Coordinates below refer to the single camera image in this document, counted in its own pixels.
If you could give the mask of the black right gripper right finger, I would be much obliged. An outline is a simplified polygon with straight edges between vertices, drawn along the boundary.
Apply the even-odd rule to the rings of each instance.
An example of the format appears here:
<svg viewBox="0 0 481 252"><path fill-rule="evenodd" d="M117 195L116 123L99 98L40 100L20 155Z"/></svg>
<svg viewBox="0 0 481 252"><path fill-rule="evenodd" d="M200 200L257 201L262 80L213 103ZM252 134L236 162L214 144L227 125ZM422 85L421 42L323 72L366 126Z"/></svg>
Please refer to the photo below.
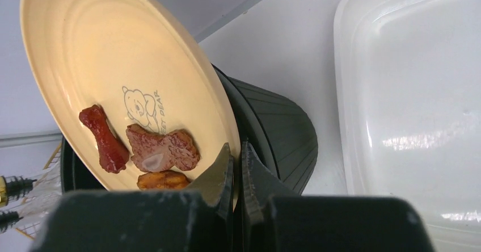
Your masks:
<svg viewBox="0 0 481 252"><path fill-rule="evenodd" d="M393 197L301 196L242 145L244 251L433 251L423 222Z"/></svg>

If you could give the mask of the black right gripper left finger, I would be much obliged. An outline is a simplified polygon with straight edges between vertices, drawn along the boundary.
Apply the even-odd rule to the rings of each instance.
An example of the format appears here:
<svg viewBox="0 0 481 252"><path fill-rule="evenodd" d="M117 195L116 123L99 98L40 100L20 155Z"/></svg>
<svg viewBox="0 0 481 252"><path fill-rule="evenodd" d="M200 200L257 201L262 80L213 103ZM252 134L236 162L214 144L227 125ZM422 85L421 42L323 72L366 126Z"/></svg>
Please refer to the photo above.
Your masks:
<svg viewBox="0 0 481 252"><path fill-rule="evenodd" d="M228 144L180 190L68 192L31 251L232 251L233 167Z"/></svg>

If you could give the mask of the gold wire basket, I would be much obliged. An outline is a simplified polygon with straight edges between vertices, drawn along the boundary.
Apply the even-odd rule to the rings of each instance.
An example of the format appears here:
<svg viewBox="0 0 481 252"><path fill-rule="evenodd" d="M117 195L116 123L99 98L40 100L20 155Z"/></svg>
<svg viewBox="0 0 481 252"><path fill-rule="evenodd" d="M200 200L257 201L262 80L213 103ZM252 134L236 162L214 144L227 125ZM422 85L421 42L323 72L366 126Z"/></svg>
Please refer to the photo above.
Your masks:
<svg viewBox="0 0 481 252"><path fill-rule="evenodd" d="M61 148L62 144L59 144L43 170L33 176L37 180L33 184L33 191L22 199L17 207L23 221L14 225L14 229L31 240L36 237L41 222L53 203L62 195Z"/></svg>

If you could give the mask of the brown oil dispenser bottle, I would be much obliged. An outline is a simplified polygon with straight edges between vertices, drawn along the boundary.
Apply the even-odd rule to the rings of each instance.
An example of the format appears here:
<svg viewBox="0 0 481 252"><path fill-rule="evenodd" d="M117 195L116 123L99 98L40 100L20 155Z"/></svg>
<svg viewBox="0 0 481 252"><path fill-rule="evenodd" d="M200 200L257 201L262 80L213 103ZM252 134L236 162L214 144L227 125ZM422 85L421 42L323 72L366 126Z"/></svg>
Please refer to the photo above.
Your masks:
<svg viewBox="0 0 481 252"><path fill-rule="evenodd" d="M28 195L33 190L33 184L36 181L31 178L1 176L1 207Z"/></svg>

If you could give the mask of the clear oil dispenser bottle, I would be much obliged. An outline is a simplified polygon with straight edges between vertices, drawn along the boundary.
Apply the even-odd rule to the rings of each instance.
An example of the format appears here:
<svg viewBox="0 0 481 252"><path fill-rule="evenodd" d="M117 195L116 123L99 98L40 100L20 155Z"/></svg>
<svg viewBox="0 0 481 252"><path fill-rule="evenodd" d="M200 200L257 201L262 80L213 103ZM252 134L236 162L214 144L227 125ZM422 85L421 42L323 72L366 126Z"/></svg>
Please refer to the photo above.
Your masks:
<svg viewBox="0 0 481 252"><path fill-rule="evenodd" d="M1 211L0 214L0 234L11 229L23 217L17 211Z"/></svg>

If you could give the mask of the orange plate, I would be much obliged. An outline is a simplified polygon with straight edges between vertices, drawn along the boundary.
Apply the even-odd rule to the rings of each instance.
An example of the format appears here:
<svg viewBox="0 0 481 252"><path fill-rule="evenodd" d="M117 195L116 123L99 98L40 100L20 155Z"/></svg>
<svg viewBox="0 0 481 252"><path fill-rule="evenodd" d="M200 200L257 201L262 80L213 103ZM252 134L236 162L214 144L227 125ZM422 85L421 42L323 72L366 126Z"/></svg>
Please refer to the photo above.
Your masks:
<svg viewBox="0 0 481 252"><path fill-rule="evenodd" d="M108 190L135 190L140 170L99 163L96 140L79 120L93 105L128 145L126 128L185 129L200 152L196 179L228 144L241 142L226 91L206 54L156 0L20 0L20 27L33 76L70 146Z"/></svg>

